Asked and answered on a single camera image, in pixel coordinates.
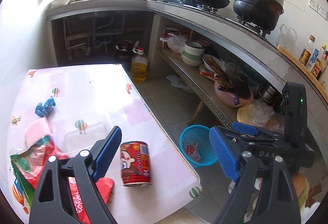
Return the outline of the person's right hand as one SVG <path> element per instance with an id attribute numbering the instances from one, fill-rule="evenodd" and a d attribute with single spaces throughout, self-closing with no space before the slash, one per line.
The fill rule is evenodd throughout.
<path id="1" fill-rule="evenodd" d="M 300 173 L 294 173 L 291 176 L 295 188 L 299 206 L 304 206 L 309 195 L 309 182 L 305 176 Z"/>

